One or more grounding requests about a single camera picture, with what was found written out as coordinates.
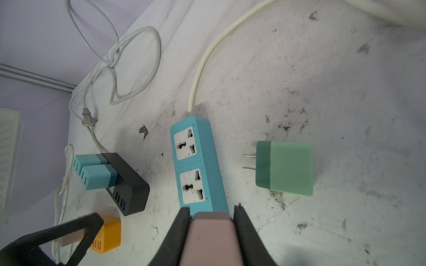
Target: black power strip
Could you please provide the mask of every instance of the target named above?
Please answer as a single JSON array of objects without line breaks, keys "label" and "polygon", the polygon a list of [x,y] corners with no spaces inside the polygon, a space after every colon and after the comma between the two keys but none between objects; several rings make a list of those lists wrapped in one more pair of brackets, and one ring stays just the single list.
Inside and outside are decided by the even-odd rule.
[{"label": "black power strip", "polygon": [[117,182],[106,188],[124,216],[145,210],[150,186],[117,153],[102,153],[108,164],[117,171]]}]

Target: white table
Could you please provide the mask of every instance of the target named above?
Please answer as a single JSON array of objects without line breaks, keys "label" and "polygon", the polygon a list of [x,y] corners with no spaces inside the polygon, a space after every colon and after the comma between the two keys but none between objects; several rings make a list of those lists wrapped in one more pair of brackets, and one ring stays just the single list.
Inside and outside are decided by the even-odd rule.
[{"label": "white table", "polygon": [[[89,251],[81,265],[150,262],[179,210],[170,127],[184,118],[206,47],[259,2],[155,0],[124,34],[158,30],[157,75],[144,92],[111,106],[111,78],[103,74],[87,103],[100,142],[151,191],[145,211],[123,217],[104,189],[85,191],[73,173],[65,220],[99,212],[122,222],[121,246]],[[279,265],[424,265],[425,47],[424,32],[341,0],[277,0],[213,51],[196,115],[210,120],[231,214],[234,205],[245,207]],[[154,49],[149,34],[125,48],[115,67],[119,94],[144,81]],[[255,185],[254,171],[242,169],[255,162],[242,154],[254,154],[259,140],[312,144],[312,197]],[[72,116],[69,142],[76,154],[98,153]]]}]

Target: blue power strip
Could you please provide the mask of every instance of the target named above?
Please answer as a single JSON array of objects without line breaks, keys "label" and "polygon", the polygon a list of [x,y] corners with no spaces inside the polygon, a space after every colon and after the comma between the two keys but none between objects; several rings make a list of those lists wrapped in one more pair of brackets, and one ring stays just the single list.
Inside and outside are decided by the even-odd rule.
[{"label": "blue power strip", "polygon": [[225,190],[210,122],[188,116],[170,129],[181,207],[197,212],[227,212]]}]

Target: green charger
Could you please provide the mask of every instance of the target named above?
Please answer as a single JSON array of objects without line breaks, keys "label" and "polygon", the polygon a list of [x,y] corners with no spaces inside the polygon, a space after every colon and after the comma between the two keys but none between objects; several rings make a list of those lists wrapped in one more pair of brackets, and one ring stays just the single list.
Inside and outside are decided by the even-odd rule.
[{"label": "green charger", "polygon": [[312,146],[307,143],[259,141],[256,155],[256,185],[262,188],[312,196],[314,192],[314,160]]}]

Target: blue charger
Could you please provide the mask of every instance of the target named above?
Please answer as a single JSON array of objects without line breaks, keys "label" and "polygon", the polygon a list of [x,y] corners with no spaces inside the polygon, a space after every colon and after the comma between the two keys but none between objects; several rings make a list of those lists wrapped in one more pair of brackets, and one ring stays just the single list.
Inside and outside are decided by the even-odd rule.
[{"label": "blue charger", "polygon": [[73,168],[86,190],[115,186],[118,173],[101,154],[74,156]]},{"label": "blue charger", "polygon": [[170,129],[180,207],[229,213],[210,122],[188,116]]}]

